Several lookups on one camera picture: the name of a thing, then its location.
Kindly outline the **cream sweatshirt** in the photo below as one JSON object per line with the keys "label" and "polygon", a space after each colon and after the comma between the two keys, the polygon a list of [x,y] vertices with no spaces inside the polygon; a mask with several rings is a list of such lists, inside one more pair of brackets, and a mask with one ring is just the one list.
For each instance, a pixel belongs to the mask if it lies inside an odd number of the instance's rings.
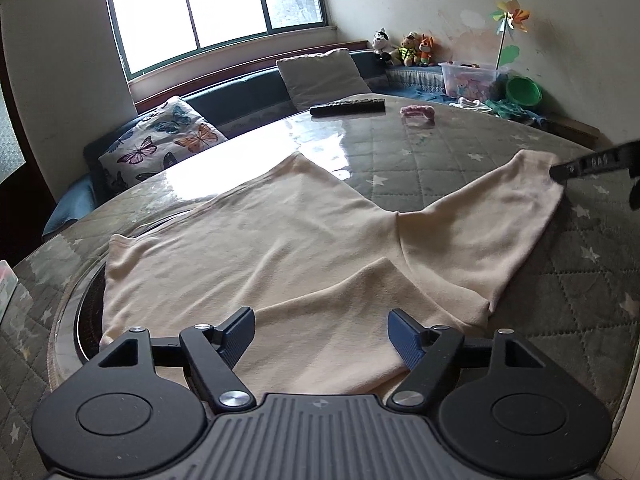
{"label": "cream sweatshirt", "polygon": [[137,237],[114,235],[102,344],[170,337],[240,307],[235,374],[255,396],[385,396],[404,374],[386,318],[482,334],[562,197],[555,154],[519,151],[424,209],[384,210],[301,154]]}

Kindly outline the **crumpled clothes on bench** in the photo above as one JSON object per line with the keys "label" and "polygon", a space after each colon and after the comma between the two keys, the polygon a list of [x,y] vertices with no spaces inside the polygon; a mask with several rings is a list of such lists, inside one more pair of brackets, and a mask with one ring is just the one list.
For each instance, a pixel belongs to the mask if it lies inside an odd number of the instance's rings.
{"label": "crumpled clothes on bench", "polygon": [[526,108],[509,100],[487,100],[483,102],[480,100],[465,99],[463,96],[460,96],[460,98],[450,102],[449,105],[462,108],[462,110],[470,110],[471,112],[486,114],[537,128],[541,128],[544,125],[544,118],[542,116],[531,110],[526,110]]}

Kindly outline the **green plastic bowl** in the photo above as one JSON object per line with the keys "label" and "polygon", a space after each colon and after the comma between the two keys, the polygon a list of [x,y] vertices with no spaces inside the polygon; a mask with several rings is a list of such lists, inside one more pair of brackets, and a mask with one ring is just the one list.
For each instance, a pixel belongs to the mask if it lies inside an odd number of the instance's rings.
{"label": "green plastic bowl", "polygon": [[513,76],[506,82],[506,98],[524,108],[535,108],[542,102],[542,92],[535,81]]}

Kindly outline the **black round induction cooktop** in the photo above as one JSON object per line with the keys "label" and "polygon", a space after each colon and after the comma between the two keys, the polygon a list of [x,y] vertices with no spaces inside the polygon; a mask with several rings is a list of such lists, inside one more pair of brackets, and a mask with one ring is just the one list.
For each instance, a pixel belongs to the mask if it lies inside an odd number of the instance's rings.
{"label": "black round induction cooktop", "polygon": [[75,318],[74,343],[82,364],[90,361],[100,351],[103,335],[105,267],[106,264],[101,263],[90,273],[89,283],[81,286],[82,296]]}

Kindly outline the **clear plastic storage box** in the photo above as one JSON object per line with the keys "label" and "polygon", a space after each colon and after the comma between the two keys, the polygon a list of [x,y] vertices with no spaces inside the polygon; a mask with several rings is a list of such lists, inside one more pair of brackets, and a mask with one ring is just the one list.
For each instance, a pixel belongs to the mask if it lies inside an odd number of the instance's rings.
{"label": "clear plastic storage box", "polygon": [[498,100],[508,79],[505,70],[498,70],[493,65],[442,62],[439,66],[444,77],[446,95],[454,99],[465,98],[480,102]]}

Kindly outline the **colourful paper pinwheel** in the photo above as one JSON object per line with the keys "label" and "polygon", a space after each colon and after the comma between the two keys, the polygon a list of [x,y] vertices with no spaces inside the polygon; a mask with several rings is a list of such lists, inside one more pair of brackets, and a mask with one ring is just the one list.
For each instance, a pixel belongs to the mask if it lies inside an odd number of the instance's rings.
{"label": "colourful paper pinwheel", "polygon": [[500,37],[495,62],[495,68],[500,68],[518,57],[516,47],[506,45],[506,37],[512,38],[517,30],[526,34],[530,12],[518,0],[498,0],[496,7],[497,10],[491,13],[491,17],[497,24],[496,34]]}

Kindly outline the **pink hair scrunchie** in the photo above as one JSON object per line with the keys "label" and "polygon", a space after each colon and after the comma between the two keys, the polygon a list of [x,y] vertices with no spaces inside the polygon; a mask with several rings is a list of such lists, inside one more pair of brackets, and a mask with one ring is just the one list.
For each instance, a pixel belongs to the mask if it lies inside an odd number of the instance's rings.
{"label": "pink hair scrunchie", "polygon": [[431,105],[412,104],[403,106],[399,110],[399,115],[407,124],[433,125],[435,122],[435,109]]}

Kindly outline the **tissue box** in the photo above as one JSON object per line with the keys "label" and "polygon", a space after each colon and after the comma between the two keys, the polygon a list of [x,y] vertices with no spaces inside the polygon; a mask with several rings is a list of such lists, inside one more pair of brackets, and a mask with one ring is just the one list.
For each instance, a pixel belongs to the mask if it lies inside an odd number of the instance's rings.
{"label": "tissue box", "polygon": [[18,278],[6,260],[0,261],[0,321],[6,315],[6,309],[16,291]]}

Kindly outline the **butterfly print pillow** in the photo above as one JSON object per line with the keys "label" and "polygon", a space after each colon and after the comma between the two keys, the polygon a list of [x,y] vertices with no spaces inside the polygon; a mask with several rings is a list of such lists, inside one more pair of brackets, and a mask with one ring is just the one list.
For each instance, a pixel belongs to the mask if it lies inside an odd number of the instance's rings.
{"label": "butterfly print pillow", "polygon": [[190,104],[172,96],[119,136],[99,163],[110,189],[120,193],[226,141]]}

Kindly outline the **yellow plush toy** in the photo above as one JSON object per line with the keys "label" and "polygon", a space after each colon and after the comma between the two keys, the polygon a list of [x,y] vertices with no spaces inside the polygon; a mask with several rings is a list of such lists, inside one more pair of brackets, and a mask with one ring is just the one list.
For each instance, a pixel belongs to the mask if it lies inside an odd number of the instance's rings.
{"label": "yellow plush toy", "polygon": [[420,32],[409,32],[400,42],[398,56],[403,66],[415,66],[420,63],[420,44],[423,35]]}

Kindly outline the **blue sofa bench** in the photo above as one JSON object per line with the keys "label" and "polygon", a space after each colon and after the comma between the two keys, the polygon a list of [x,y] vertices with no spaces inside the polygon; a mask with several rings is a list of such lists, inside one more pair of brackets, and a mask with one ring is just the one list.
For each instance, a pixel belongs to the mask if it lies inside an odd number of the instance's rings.
{"label": "blue sofa bench", "polygon": [[[406,98],[428,104],[450,103],[444,93],[444,77],[436,68],[390,68],[386,70],[374,53],[352,54],[360,75],[369,88],[383,96]],[[251,72],[192,92],[184,102],[200,113],[227,139],[234,139],[260,127],[295,115],[295,107],[284,82],[274,67]],[[84,148],[88,174],[65,192],[44,228],[44,237],[61,232],[85,218],[128,186],[122,178],[111,178],[99,158],[122,136],[145,120],[140,115],[118,129],[101,136]],[[473,131],[459,146],[451,141],[436,143],[426,134],[397,143],[375,140],[370,150],[360,142],[349,144],[355,173],[348,182],[378,206],[388,210],[409,211],[424,207],[452,192],[465,177],[477,177],[491,164],[501,165],[519,150],[540,150],[551,143],[550,134],[536,124],[508,122],[504,139],[493,136],[480,140]]]}

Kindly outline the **black remote control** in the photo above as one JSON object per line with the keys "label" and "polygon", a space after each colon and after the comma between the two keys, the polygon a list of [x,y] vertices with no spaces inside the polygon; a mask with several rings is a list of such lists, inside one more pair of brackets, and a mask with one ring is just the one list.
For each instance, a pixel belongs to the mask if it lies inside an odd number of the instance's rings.
{"label": "black remote control", "polygon": [[338,116],[384,113],[386,104],[384,99],[356,99],[329,102],[315,105],[309,109],[314,118],[329,118]]}

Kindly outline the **black white plush toy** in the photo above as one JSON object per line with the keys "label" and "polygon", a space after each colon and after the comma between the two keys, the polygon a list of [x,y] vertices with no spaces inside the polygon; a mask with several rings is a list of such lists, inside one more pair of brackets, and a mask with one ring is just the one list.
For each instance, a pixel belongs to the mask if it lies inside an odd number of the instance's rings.
{"label": "black white plush toy", "polygon": [[382,62],[389,66],[395,65],[394,52],[396,48],[390,42],[390,36],[388,36],[384,27],[374,33],[371,46],[376,56]]}

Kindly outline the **gray square pillow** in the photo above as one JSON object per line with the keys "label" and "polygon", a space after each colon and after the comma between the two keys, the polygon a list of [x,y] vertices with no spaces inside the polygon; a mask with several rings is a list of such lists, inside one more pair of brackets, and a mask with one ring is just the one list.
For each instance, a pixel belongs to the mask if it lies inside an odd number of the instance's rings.
{"label": "gray square pillow", "polygon": [[349,50],[344,48],[282,58],[276,64],[299,112],[314,105],[370,92]]}

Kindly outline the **green framed window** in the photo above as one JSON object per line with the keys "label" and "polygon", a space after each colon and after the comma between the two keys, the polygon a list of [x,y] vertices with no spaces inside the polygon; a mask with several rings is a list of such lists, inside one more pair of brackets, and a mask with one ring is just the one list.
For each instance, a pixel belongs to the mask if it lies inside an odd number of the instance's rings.
{"label": "green framed window", "polygon": [[323,0],[107,0],[128,79],[216,48],[326,24]]}

